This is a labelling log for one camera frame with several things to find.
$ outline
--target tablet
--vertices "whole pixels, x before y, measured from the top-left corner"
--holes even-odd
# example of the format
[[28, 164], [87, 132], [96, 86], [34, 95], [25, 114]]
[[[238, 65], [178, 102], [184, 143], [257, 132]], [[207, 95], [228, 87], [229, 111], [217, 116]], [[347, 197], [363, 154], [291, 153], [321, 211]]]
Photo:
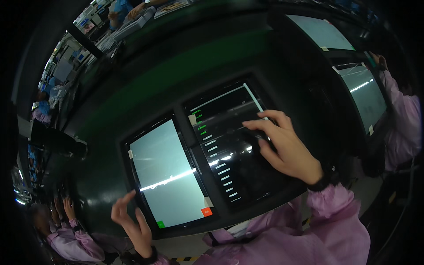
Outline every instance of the tablet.
[[314, 17], [287, 15], [320, 48], [355, 50], [345, 36], [330, 22]]
[[247, 79], [213, 88], [184, 107], [229, 208], [258, 201], [285, 186], [283, 174], [259, 152], [258, 139], [267, 136], [242, 125], [259, 119], [257, 113], [265, 109]]
[[383, 94], [370, 70], [362, 63], [336, 66], [349, 89], [361, 116], [366, 134], [373, 134], [373, 127], [387, 109]]
[[197, 169], [177, 127], [171, 115], [141, 130], [129, 142], [134, 176], [159, 228], [213, 214], [205, 205]]

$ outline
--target green button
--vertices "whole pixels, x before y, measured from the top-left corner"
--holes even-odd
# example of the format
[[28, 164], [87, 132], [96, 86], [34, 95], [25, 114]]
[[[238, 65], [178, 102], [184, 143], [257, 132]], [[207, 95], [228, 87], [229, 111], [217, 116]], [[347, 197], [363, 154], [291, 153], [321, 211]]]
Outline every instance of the green button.
[[162, 221], [157, 222], [159, 228], [165, 228], [165, 225], [163, 224]]

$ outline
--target person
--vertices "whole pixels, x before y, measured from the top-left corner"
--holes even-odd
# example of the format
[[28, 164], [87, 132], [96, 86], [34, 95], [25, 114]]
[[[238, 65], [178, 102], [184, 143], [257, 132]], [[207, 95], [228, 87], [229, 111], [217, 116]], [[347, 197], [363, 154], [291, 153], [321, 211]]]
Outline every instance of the person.
[[50, 210], [42, 204], [34, 204], [29, 208], [29, 215], [38, 236], [44, 245], [50, 247], [53, 255], [58, 254], [68, 261], [99, 262], [111, 264], [127, 247], [124, 238], [116, 238], [101, 234], [90, 236], [76, 219], [72, 200], [63, 200], [63, 208], [70, 226], [63, 220], [59, 199], [55, 198], [54, 207]]
[[94, 24], [93, 23], [90, 23], [90, 24], [85, 24], [84, 25], [84, 34], [87, 34], [88, 32], [90, 32], [90, 30], [92, 29], [92, 28], [94, 28]]
[[50, 114], [44, 114], [39, 107], [36, 107], [32, 111], [32, 117], [39, 122], [41, 122], [44, 125], [50, 125], [50, 121], [52, 119], [52, 116]]
[[166, 2], [169, 2], [169, 0], [150, 0], [149, 3], [141, 0], [116, 0], [113, 12], [108, 14], [110, 29], [117, 30], [124, 22], [125, 17], [133, 20], [144, 8], [159, 6]]
[[382, 55], [371, 53], [380, 67], [379, 77], [385, 86], [387, 96], [392, 102], [395, 125], [385, 138], [385, 169], [396, 170], [421, 151], [422, 127], [420, 100], [412, 94], [411, 87], [399, 90], [396, 80], [391, 76], [387, 61]]
[[[266, 110], [260, 118], [243, 122], [250, 130], [262, 130], [271, 139], [277, 153], [268, 142], [260, 139], [260, 153], [279, 172], [298, 178], [308, 187], [323, 184], [325, 174], [294, 132], [289, 117], [283, 112]], [[307, 204], [312, 208], [310, 228], [301, 230], [300, 197], [283, 206], [258, 216], [243, 232], [235, 235], [229, 230], [213, 231], [214, 240], [206, 235], [204, 241], [213, 246], [202, 254], [195, 264], [366, 264], [370, 237], [359, 221], [360, 202], [354, 200], [352, 191], [342, 185], [322, 185], [321, 191], [308, 190]], [[120, 224], [134, 244], [138, 264], [165, 265], [170, 262], [151, 246], [152, 234], [143, 213], [136, 209], [136, 224], [128, 215], [126, 206], [135, 196], [135, 190], [117, 200], [111, 218]], [[240, 238], [254, 239], [237, 243]]]
[[38, 102], [38, 111], [43, 115], [50, 115], [49, 99], [49, 94], [41, 90], [38, 90], [34, 97], [34, 102]]

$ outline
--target hand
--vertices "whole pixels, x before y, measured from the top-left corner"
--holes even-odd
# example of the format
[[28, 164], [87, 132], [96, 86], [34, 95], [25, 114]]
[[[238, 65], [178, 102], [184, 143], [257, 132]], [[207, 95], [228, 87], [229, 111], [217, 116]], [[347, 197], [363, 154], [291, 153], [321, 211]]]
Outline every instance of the hand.
[[134, 196], [135, 190], [132, 190], [123, 198], [119, 198], [112, 207], [111, 218], [124, 228], [134, 245], [135, 251], [143, 258], [149, 258], [152, 255], [152, 232], [150, 227], [147, 225], [146, 219], [139, 208], [135, 210], [138, 224], [134, 223], [127, 213], [127, 204]]
[[63, 212], [62, 212], [62, 207], [61, 207], [60, 202], [59, 202], [59, 198], [54, 198], [54, 208], [56, 209], [56, 211], [59, 215], [59, 218], [62, 219]]
[[374, 62], [377, 65], [382, 65], [384, 70], [389, 70], [389, 68], [387, 67], [387, 62], [386, 62], [386, 58], [384, 58], [383, 55], [379, 55], [379, 54], [374, 54], [372, 52], [369, 52], [372, 56], [372, 59], [374, 60]]
[[66, 213], [66, 216], [68, 217], [69, 221], [76, 218], [75, 217], [74, 204], [73, 204], [71, 198], [66, 197], [63, 200], [63, 208], [65, 209], [65, 213]]
[[129, 20], [133, 20], [144, 8], [144, 2], [134, 7], [127, 15]]
[[55, 224], [60, 224], [59, 214], [57, 213], [55, 207], [52, 207], [52, 219]]
[[261, 154], [279, 172], [298, 178], [306, 184], [313, 185], [323, 176], [321, 163], [315, 159], [294, 132], [291, 119], [284, 112], [265, 110], [258, 113], [260, 118], [270, 117], [270, 120], [250, 120], [243, 122], [249, 130], [262, 130], [271, 139], [278, 153], [275, 153], [268, 142], [259, 139]]
[[118, 18], [118, 13], [117, 12], [109, 12], [109, 14], [107, 14], [107, 18], [109, 20], [114, 20]]

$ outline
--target red button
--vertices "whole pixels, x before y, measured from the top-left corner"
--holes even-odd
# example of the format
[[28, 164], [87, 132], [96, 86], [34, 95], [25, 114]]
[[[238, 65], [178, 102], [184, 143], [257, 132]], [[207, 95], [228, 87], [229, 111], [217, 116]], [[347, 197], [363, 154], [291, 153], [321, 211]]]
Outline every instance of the red button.
[[209, 216], [209, 215], [212, 215], [212, 211], [211, 211], [211, 209], [209, 207], [203, 208], [202, 209], [202, 213], [203, 213], [203, 216], [204, 217]]

